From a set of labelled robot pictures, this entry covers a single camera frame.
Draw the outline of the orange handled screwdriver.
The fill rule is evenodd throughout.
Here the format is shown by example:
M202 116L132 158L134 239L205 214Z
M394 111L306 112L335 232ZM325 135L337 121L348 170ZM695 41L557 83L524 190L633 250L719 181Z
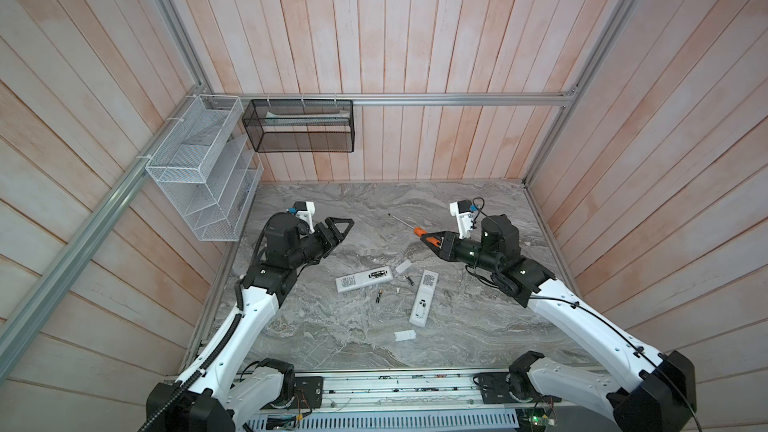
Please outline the orange handled screwdriver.
M403 220L403 219L393 215L392 213L389 213L388 216L391 217L392 219L398 221L399 223L405 225L407 228L411 229L413 231L413 233L417 237L419 237L420 239L422 239L426 243L431 244L431 245L436 246L436 247L440 247L441 246L441 241L437 237L435 237L435 236L431 235L430 233L428 233L423 228L415 226L415 225L412 225L412 224L406 222L405 220Z

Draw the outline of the white battery cover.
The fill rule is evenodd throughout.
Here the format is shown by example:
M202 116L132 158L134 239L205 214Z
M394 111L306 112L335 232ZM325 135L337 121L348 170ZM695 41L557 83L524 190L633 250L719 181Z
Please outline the white battery cover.
M411 265L412 262L409 259L406 259L395 268L395 272L397 274L403 274L411 267Z
M410 341L416 338L416 332L414 330L398 331L394 333L396 342Z

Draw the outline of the white remote control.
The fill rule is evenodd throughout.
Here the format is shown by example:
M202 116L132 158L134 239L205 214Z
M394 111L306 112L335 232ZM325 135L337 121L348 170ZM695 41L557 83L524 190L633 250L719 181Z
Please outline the white remote control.
M423 272L409 318L412 325L421 328L426 326L438 278L439 275L435 272Z
M335 279L337 291L345 293L369 286L379 285L393 280L389 266L378 267Z

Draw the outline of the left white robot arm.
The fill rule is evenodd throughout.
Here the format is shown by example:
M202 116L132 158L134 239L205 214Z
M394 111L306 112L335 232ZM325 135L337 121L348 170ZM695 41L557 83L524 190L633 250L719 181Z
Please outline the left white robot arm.
M263 407L298 403L295 369L287 362L263 359L249 378L236 376L300 273L328 257L354 225L335 217L313 224L309 207L297 202L267 220L249 268L235 285L235 305L191 365L173 383L155 386L141 430L248 431Z

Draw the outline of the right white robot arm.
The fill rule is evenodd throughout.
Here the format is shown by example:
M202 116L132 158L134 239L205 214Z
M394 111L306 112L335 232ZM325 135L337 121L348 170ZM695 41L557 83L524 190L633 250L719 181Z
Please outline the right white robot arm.
M680 431L698 420L692 361L631 337L582 302L552 271L523 255L519 230L506 216L484 217L479 240L462 231L414 232L438 258L463 264L482 284L547 319L605 370L587 372L528 351L502 378L476 375L480 388L533 405L559 398L612 420L623 431Z

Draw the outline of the aluminium mounting rail front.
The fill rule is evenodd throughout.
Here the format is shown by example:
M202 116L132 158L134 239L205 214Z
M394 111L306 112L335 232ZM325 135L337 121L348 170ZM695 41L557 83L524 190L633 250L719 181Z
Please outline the aluminium mounting rail front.
M560 397L612 420L618 420L622 413L633 408L634 403L641 398L642 387L651 375L645 368L631 370L622 375L597 374L567 367L534 353L521 357L506 372L527 379L533 389L542 395ZM324 379L322 401L339 396L343 407L355 407L363 403L399 403L407 400L446 401L461 394L468 394L471 388L481 397L480 390L473 383L473 376L476 374L437 374L429 371L384 375L336 374ZM530 405L537 408L546 404L512 405Z

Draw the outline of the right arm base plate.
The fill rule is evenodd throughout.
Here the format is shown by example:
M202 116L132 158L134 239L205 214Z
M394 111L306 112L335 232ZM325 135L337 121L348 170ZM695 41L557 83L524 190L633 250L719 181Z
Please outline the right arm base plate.
M482 372L473 376L486 405L498 404L550 404L560 403L557 396L542 395L533 389L527 379L509 372Z

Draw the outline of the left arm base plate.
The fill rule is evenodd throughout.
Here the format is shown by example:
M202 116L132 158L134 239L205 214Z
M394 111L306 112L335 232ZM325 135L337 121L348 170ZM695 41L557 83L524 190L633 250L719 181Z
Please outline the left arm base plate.
M279 396L272 403L261 407L262 411L319 409L323 399L324 378L320 375L299 376L288 387L288 394Z

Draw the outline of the aluminium frame bar back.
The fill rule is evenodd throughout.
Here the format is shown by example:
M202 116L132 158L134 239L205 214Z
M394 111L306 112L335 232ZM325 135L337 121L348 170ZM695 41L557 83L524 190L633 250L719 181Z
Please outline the aluminium frame bar back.
M359 106L545 106L570 105L576 94L564 92L501 93L318 93L318 94L234 94L242 101L278 100L333 101L347 100Z

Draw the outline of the aluminium frame bar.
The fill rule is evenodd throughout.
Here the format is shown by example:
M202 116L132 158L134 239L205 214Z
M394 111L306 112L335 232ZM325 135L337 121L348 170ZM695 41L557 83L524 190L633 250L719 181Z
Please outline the aluminium frame bar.
M108 234L143 189L148 179L147 164L163 141L180 122L193 100L208 87L197 84L188 90L170 117L149 144L135 157L128 170L103 198L97 209L60 250L10 318L1 327L1 379L7 380L32 345L43 326L71 290L86 265L92 260Z
M359 106L545 106L570 105L576 94L564 92L501 93L318 93L318 94L234 94L242 101L278 100L333 101L347 100Z

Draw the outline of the aluminium frame bar left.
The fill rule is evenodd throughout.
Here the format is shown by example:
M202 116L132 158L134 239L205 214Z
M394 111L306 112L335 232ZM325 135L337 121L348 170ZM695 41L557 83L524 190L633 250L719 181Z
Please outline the aluminium frame bar left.
M180 122L193 100L208 87L197 84L188 90L170 117L149 144L135 157L128 170L103 198L97 209L60 250L10 318L1 327L1 379L7 380L32 345L43 326L71 290L86 265L92 260L108 234L143 189L148 179L147 164L163 141Z

